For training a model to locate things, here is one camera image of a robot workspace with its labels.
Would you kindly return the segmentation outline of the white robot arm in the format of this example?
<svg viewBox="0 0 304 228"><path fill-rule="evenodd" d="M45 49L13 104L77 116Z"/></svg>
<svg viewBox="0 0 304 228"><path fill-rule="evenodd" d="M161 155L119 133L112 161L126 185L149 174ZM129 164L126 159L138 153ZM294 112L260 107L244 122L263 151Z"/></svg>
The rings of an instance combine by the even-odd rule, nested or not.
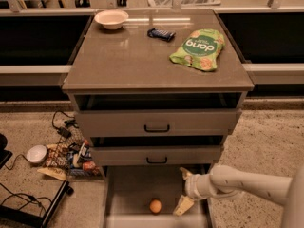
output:
<svg viewBox="0 0 304 228"><path fill-rule="evenodd" d="M304 167L293 178L242 172L227 165L215 165L208 174L193 174L181 167L185 194L173 214L182 216L196 201L228 199L242 192L284 208L281 228L304 228Z"/></svg>

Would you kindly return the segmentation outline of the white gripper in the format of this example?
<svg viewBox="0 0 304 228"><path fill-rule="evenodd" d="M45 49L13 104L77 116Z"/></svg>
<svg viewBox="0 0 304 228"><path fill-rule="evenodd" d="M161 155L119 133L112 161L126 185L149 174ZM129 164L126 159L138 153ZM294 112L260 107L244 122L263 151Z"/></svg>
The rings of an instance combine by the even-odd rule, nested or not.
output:
<svg viewBox="0 0 304 228"><path fill-rule="evenodd" d="M185 180L185 193L187 196L181 195L178 205L173 211L175 216L182 216L193 205L194 200L206 200L207 198L214 197L218 189L211 182L209 174L195 174L184 167L180 168L182 178Z"/></svg>

